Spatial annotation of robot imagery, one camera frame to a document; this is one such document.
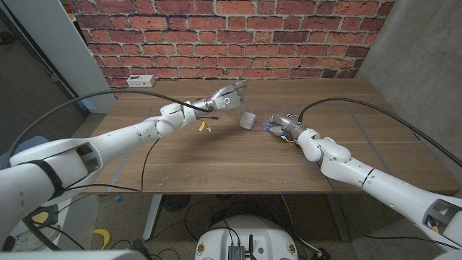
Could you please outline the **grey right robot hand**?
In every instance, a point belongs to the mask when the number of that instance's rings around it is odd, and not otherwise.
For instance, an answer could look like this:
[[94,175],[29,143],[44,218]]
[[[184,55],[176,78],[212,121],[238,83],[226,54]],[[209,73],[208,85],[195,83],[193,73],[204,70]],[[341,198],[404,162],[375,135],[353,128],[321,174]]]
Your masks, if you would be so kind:
[[293,113],[274,113],[268,118],[267,130],[279,137],[298,139],[308,128]]

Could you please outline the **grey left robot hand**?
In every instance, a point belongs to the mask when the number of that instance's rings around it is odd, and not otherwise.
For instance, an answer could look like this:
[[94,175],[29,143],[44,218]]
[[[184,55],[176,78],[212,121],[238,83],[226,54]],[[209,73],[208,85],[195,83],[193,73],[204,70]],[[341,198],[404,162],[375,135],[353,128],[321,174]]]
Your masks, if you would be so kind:
[[206,104],[213,108],[213,111],[229,111],[238,108],[243,104],[243,92],[247,86],[248,80],[245,79],[222,87],[206,99]]

